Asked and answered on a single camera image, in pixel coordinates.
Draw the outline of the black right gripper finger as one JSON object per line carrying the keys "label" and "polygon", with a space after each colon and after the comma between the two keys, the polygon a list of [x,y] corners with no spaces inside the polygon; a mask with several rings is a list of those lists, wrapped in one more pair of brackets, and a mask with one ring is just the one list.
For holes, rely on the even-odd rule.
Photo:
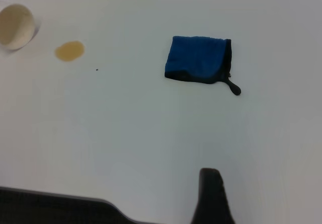
{"label": "black right gripper finger", "polygon": [[217,169],[200,170],[198,202],[191,223],[235,223],[230,212],[223,178]]}

